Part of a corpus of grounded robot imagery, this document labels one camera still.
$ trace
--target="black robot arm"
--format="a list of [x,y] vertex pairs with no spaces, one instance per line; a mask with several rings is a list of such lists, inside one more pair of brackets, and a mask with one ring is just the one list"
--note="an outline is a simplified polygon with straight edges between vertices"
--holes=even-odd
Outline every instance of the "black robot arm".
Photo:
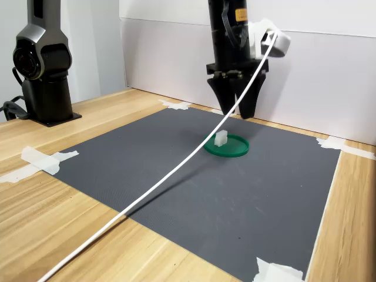
[[69,95],[72,57],[61,31],[61,0],[28,0],[28,24],[16,37],[13,61],[25,77],[21,85],[27,115],[6,102],[4,109],[12,112],[7,119],[17,115],[54,126],[81,117],[73,113]]

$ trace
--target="white cable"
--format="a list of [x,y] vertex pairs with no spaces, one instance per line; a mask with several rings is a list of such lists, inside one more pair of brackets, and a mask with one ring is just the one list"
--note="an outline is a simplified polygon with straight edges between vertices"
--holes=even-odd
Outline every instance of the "white cable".
[[154,191],[156,188],[158,188],[159,185],[161,185],[167,178],[169,178],[173,173],[175,173],[179,168],[181,168],[186,162],[188,162],[205,144],[209,141],[209,139],[218,131],[218,129],[222,126],[222,124],[229,118],[229,116],[234,112],[235,108],[239,105],[241,100],[243,100],[244,96],[246,95],[247,91],[251,87],[252,83],[254,82],[256,76],[259,74],[260,69],[265,63],[266,58],[268,57],[276,39],[278,36],[278,32],[276,31],[274,33],[273,39],[271,40],[270,46],[268,50],[265,53],[264,58],[261,60],[258,68],[256,69],[254,75],[252,76],[251,80],[249,81],[247,87],[235,103],[235,105],[231,108],[231,110],[227,113],[227,115],[222,119],[222,121],[214,128],[214,130],[211,132],[211,134],[208,135],[208,137],[205,138],[204,141],[188,156],[182,161],[177,167],[175,167],[173,170],[171,170],[164,178],[159,180],[153,187],[151,187],[148,191],[146,191],[142,196],[140,196],[137,200],[135,200],[132,204],[130,204],[126,209],[124,209],[121,213],[119,213],[117,216],[115,216],[112,220],[110,220],[106,225],[104,225],[100,230],[98,230],[92,237],[90,237],[86,242],[84,242],[81,246],[79,246],[76,250],[71,252],[70,255],[68,255],[65,259],[63,259],[61,262],[59,262],[53,269],[51,269],[49,272],[47,272],[41,279],[38,280],[38,282],[45,282],[47,281],[51,276],[53,276],[60,268],[62,268],[67,262],[69,262],[72,258],[77,256],[84,248],[86,248],[88,245],[90,245],[95,239],[97,239],[108,227],[110,227],[115,221],[117,221],[119,218],[121,218],[123,215],[125,215],[132,207],[137,205],[140,201],[142,201],[147,195],[149,195],[152,191]]

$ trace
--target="white wall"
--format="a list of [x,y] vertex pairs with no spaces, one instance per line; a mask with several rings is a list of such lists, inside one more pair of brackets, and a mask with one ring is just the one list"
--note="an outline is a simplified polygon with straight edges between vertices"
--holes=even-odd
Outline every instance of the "white wall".
[[120,39],[119,1],[90,0],[90,2],[100,94],[105,95],[126,87]]
[[[73,103],[126,88],[118,0],[62,0],[61,27],[73,62],[68,83]],[[0,104],[21,95],[12,74],[16,35],[27,24],[27,0],[5,1],[0,9]],[[0,113],[0,122],[5,121]]]
[[[120,17],[210,25],[207,0],[119,0]],[[284,31],[376,36],[374,0],[248,0],[249,19],[271,19]]]
[[[122,19],[128,84],[217,108],[206,82],[206,64],[214,62],[209,13],[198,11],[207,1],[183,2],[158,1],[157,9],[152,0],[120,0],[120,15],[128,17]],[[308,8],[299,2],[283,1],[282,7],[279,1],[249,0],[253,18],[298,31],[288,32],[288,55],[270,59],[255,117],[376,145],[376,39],[364,37],[376,36],[370,28],[376,18],[368,10],[374,1],[335,0],[333,6],[318,0],[304,3]]]

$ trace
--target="wooden tabletop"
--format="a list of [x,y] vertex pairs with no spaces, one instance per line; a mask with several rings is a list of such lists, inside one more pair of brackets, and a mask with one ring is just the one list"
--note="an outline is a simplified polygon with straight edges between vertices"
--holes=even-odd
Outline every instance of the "wooden tabletop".
[[[30,120],[0,123],[0,176],[27,165],[21,160],[25,146],[51,155],[164,109],[158,99],[178,102],[130,89],[74,104],[74,111],[83,117],[56,127]],[[262,120],[249,121],[328,137]],[[352,141],[347,145],[376,152],[370,145]],[[375,175],[375,160],[341,152],[307,281],[376,280]],[[36,281],[116,214],[45,172],[18,183],[0,183],[0,281]],[[209,280],[237,281],[125,217],[51,279]]]

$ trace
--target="masking tape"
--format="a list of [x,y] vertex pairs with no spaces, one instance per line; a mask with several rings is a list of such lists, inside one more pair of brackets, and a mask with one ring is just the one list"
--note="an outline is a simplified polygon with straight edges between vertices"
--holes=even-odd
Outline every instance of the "masking tape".
[[356,156],[360,157],[366,157],[367,159],[371,160],[376,160],[375,154],[372,152],[368,152],[365,150],[353,148],[350,146],[345,145],[345,139],[334,137],[334,136],[329,136],[328,139],[321,139],[321,138],[316,138],[318,141],[318,144],[321,145],[322,148],[327,148],[327,149],[337,149],[337,150],[342,150],[343,152],[350,153]]
[[33,174],[44,170],[45,172],[54,175],[56,174],[60,167],[60,162],[70,159],[71,157],[77,156],[78,152],[70,153],[55,153],[52,156],[43,154],[40,151],[35,150],[29,146],[25,147],[21,153],[21,159],[29,162],[27,166],[20,169],[14,170],[8,174],[0,177],[0,183],[11,182],[16,183],[22,179],[25,179]]
[[258,274],[253,282],[303,282],[303,272],[257,258]]
[[175,109],[175,110],[188,110],[188,106],[192,105],[192,103],[188,102],[181,102],[181,103],[171,103],[167,102],[165,100],[159,100],[163,103],[163,106],[168,106],[169,109]]
[[217,110],[217,109],[212,109],[211,112],[217,113],[218,115],[222,115],[222,116],[224,115],[221,110]]

